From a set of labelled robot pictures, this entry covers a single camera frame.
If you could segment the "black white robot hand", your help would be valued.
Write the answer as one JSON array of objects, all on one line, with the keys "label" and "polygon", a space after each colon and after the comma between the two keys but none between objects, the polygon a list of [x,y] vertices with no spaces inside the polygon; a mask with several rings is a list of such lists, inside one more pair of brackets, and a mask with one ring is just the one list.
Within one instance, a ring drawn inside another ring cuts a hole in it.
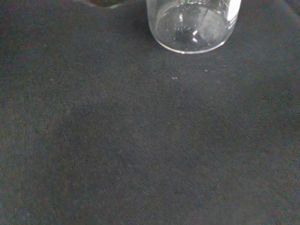
[{"label": "black white robot hand", "polygon": [[84,3],[90,7],[114,9],[123,5],[125,0],[76,0],[76,2]]}]

